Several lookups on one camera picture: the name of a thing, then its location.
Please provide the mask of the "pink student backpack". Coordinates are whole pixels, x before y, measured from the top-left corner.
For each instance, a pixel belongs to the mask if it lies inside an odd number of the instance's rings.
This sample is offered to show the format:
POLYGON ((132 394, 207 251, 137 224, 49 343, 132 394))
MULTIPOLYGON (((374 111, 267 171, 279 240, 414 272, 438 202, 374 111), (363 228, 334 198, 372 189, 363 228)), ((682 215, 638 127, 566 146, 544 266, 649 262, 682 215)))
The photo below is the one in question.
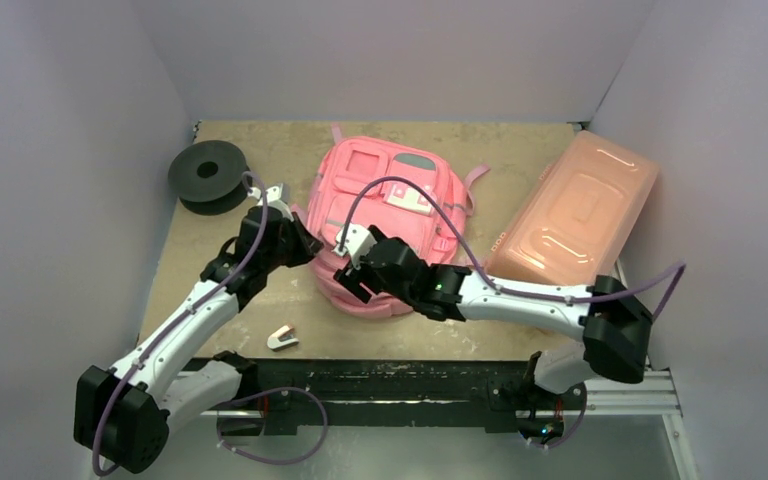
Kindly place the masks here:
POLYGON ((440 156, 367 136, 343 136, 332 127, 333 147, 323 158, 306 208, 291 209, 306 229, 323 242, 309 267, 320 292, 337 309, 361 318, 384 319, 409 313, 398 299, 380 294, 367 303, 335 280, 344 267, 334 249, 346 220, 377 226, 400 237, 430 263, 449 263, 475 202, 472 184, 488 172, 479 165, 459 177, 440 156))

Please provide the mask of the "small white stapler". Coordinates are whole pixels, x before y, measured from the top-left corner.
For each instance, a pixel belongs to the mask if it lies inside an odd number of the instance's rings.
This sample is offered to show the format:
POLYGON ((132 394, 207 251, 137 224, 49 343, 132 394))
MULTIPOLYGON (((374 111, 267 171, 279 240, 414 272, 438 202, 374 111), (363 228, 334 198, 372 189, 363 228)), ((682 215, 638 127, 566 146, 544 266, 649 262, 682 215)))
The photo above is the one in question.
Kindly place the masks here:
POLYGON ((291 325, 282 327, 271 333, 266 341, 266 346, 272 351, 280 351, 299 344, 295 335, 295 328, 291 325))

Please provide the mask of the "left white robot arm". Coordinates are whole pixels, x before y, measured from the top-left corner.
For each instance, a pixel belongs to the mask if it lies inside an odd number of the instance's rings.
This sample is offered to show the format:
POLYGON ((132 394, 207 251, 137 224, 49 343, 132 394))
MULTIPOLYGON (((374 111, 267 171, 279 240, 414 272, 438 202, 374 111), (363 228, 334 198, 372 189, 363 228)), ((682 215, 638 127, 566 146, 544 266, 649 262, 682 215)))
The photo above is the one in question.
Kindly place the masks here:
POLYGON ((189 376, 180 373, 265 289, 272 272, 305 265, 322 247, 296 213, 252 207, 160 327, 113 365, 91 366, 79 377, 73 435, 90 449, 97 477, 119 468, 145 471, 175 430, 214 406, 244 409, 277 394, 262 387, 254 361, 233 352, 189 376))

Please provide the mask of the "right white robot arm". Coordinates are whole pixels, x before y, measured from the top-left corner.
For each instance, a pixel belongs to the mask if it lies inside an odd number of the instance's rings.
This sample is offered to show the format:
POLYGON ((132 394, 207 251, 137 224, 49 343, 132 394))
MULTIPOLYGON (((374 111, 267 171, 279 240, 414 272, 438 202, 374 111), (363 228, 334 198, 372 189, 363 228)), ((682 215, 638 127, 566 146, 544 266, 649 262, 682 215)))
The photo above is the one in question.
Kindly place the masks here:
POLYGON ((436 321, 504 321, 568 337, 563 347, 532 358, 521 392, 533 406, 595 377, 625 384, 644 379, 654 318, 614 277, 575 286, 488 277, 465 266, 429 264, 374 226, 349 224, 335 239, 335 254, 348 261, 334 278, 364 303, 386 293, 436 321))

